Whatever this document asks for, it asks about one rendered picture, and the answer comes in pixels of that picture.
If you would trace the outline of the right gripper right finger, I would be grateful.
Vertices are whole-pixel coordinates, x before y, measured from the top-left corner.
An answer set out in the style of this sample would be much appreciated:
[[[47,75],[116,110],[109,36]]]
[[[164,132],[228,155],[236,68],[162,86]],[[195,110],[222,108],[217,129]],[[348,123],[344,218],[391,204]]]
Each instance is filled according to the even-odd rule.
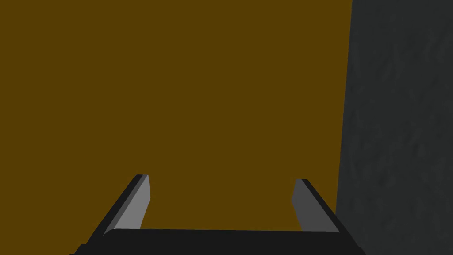
[[[307,179],[296,179],[292,204],[302,231],[346,233],[335,213]]]

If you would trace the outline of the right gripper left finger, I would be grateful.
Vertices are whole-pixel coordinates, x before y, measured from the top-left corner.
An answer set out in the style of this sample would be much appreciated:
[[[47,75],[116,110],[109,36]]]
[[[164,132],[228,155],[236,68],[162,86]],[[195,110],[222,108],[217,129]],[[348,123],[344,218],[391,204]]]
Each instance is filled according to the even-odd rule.
[[[93,232],[102,236],[112,229],[139,229],[150,201],[149,176],[138,174],[112,205]]]

